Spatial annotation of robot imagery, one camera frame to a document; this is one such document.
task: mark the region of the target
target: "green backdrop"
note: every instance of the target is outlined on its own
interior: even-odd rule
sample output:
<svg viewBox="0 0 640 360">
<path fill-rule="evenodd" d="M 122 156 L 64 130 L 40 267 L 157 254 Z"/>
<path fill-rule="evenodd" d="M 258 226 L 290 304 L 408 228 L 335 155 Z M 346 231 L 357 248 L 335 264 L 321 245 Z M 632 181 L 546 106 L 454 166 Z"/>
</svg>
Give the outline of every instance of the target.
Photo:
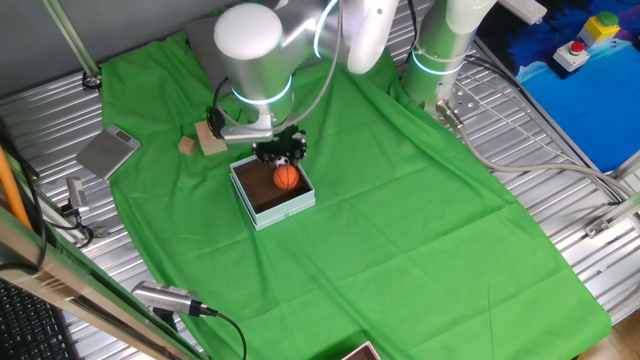
<svg viewBox="0 0 640 360">
<path fill-rule="evenodd" d="M 298 113 L 327 71 L 298 70 Z M 337 70 L 301 123 L 316 205 L 260 232 L 229 179 L 248 146 L 178 152 L 212 99 L 184 34 L 103 75 L 104 125 L 142 142 L 111 179 L 131 238 L 157 281 L 240 325 L 250 359 L 340 359 L 370 340 L 386 360 L 565 360 L 608 334 L 526 210 L 404 95 L 388 54 L 366 76 Z M 230 325 L 183 319 L 212 358 L 240 357 Z"/>
</svg>

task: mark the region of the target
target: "basketball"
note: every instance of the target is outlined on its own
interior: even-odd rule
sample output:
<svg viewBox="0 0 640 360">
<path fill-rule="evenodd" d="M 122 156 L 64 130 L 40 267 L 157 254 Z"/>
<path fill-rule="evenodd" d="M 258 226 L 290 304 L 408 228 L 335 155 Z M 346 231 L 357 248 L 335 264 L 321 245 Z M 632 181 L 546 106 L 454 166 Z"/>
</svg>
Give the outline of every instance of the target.
<svg viewBox="0 0 640 360">
<path fill-rule="evenodd" d="M 273 173 L 273 182 L 282 190 L 291 190 L 298 185 L 300 175 L 293 165 L 281 165 Z"/>
</svg>

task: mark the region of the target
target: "wooden block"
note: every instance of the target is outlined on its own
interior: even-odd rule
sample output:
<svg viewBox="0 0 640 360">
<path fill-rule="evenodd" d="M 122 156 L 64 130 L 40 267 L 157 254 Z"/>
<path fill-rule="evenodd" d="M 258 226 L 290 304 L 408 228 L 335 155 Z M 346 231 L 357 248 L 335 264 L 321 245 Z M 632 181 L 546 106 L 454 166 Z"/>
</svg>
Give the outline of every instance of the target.
<svg viewBox="0 0 640 360">
<path fill-rule="evenodd" d="M 178 144 L 178 150 L 183 154 L 193 155 L 193 152 L 196 150 L 196 141 L 192 138 L 183 136 Z"/>
<path fill-rule="evenodd" d="M 227 143 L 213 136 L 206 121 L 196 123 L 196 132 L 198 133 L 198 141 L 200 142 L 200 148 L 204 156 L 227 150 Z"/>
</svg>

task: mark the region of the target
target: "orange stick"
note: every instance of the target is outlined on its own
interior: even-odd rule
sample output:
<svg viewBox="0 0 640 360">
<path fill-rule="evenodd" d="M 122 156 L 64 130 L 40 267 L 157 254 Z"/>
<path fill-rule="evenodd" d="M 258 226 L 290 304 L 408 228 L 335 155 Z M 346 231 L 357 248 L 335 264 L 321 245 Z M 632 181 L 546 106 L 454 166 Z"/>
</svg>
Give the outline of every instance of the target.
<svg viewBox="0 0 640 360">
<path fill-rule="evenodd" d="M 20 192 L 18 191 L 16 179 L 13 177 L 13 172 L 11 171 L 11 167 L 9 166 L 9 162 L 7 161 L 7 156 L 4 154 L 4 150 L 2 150 L 1 146 L 0 181 L 2 181 L 2 186 L 4 186 L 4 191 L 7 194 L 7 199 L 9 199 L 9 206 L 11 207 L 11 211 L 13 212 L 13 216 L 20 220 L 20 222 L 24 224 L 24 226 L 28 227 L 30 230 L 33 230 L 33 228 L 31 227 L 31 222 L 29 222 L 27 212 L 24 210 L 24 204 L 22 203 L 22 198 L 20 197 Z"/>
</svg>

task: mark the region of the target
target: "corrugated metal surface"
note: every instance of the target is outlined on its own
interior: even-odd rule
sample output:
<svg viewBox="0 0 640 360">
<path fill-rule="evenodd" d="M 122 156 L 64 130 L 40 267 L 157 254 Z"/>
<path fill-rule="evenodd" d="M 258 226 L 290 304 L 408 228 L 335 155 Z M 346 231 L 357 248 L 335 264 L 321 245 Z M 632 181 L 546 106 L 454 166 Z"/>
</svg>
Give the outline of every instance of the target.
<svg viewBox="0 0 640 360">
<path fill-rule="evenodd" d="M 430 3 L 416 2 L 418 19 Z M 407 4 L 401 1 L 388 44 L 397 63 L 404 61 L 412 39 Z M 575 152 L 567 145 L 570 142 L 562 141 L 561 135 L 543 119 L 532 118 L 516 106 L 511 99 L 514 93 L 504 81 L 469 64 L 462 71 L 469 76 L 460 76 L 460 86 L 504 118 L 482 106 L 464 118 L 481 153 L 490 160 L 510 165 L 567 161 L 567 156 L 577 161 Z M 82 178 L 91 203 L 86 224 L 109 230 L 109 238 L 96 240 L 85 249 L 85 254 L 128 290 L 141 280 L 151 280 L 118 217 L 109 184 L 74 160 L 75 154 L 101 130 L 100 95 L 82 90 L 80 75 L 73 75 L 0 101 L 0 116 L 23 156 L 42 174 L 38 185 L 53 201 L 58 204 L 66 201 L 66 177 Z M 591 179 L 566 171 L 495 176 L 518 197 L 614 321 L 637 307 L 629 302 L 629 296 L 640 284 L 639 233 L 632 222 L 624 221 L 596 239 L 586 236 L 584 227 L 611 208 L 611 200 Z M 629 185 L 640 190 L 640 174 L 633 176 L 636 178 L 629 177 Z M 144 357 L 71 315 L 66 314 L 65 318 L 84 359 Z M 178 326 L 180 333 L 201 350 L 179 319 Z"/>
<path fill-rule="evenodd" d="M 109 231 L 108 239 L 96 239 L 84 253 L 131 290 L 138 282 L 153 277 L 118 217 L 109 183 L 74 160 L 75 154 L 102 129 L 102 98 L 96 91 L 84 91 L 80 80 L 80 74 L 69 76 L 2 100 L 0 116 L 22 155 L 41 174 L 38 186 L 51 200 L 58 205 L 66 203 L 66 177 L 82 179 L 91 204 L 91 214 L 83 222 Z M 64 317 L 83 359 L 146 357 L 70 314 L 65 313 Z M 176 321 L 180 334 L 202 351 L 180 319 Z"/>
</svg>

